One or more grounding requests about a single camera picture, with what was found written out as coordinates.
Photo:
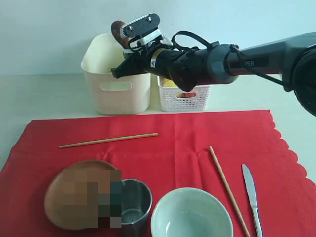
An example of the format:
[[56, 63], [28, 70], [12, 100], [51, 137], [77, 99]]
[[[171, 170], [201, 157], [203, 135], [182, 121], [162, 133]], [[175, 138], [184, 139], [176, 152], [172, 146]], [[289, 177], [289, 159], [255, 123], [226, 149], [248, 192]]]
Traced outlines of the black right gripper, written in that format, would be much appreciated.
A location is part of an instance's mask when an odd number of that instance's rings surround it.
[[146, 73], [173, 77], [188, 72], [183, 61], [185, 59], [183, 51], [154, 47], [137, 52], [125, 49], [123, 55], [124, 61], [117, 67], [111, 68], [111, 73], [115, 78]]

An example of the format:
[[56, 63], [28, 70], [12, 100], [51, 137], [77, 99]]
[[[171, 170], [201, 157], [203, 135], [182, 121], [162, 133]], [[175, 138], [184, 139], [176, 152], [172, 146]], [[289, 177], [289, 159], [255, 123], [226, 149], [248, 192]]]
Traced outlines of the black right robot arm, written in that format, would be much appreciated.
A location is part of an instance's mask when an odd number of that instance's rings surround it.
[[111, 72], [115, 78], [150, 73], [172, 80], [182, 91], [198, 85], [230, 84], [240, 75], [256, 75], [294, 92], [302, 107], [316, 113], [316, 35], [305, 33], [240, 49], [236, 44], [207, 42], [180, 31], [204, 45], [184, 47], [176, 42], [153, 42], [133, 52]]

